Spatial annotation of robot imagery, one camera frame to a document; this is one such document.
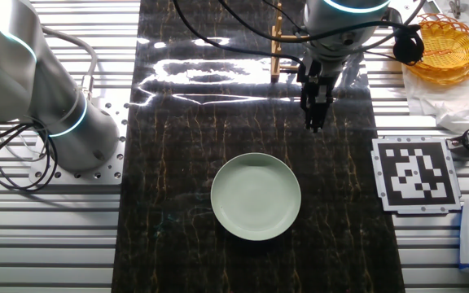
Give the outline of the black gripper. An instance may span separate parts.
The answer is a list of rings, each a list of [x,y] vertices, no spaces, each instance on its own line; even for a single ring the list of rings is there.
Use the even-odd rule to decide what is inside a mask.
[[[316,133],[322,129],[327,113],[333,102],[332,91],[340,76],[340,65],[333,62],[305,60],[305,70],[300,74],[302,84],[300,101],[305,112],[305,128]],[[317,104],[317,126],[314,124],[315,106]]]

